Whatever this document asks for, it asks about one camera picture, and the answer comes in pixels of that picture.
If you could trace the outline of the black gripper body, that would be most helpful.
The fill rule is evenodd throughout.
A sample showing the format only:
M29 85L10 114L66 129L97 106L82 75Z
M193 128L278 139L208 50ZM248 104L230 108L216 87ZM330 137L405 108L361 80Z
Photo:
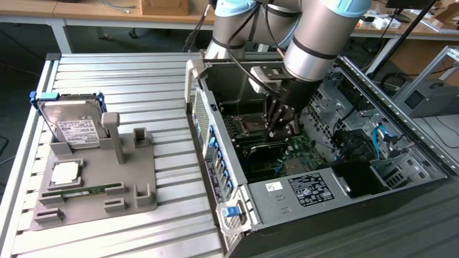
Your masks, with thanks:
M266 97L266 108L269 109L273 105L285 105L300 112L308 105L312 95L317 91L321 84L318 81L301 81L298 79L284 79L278 86L278 97L268 95Z

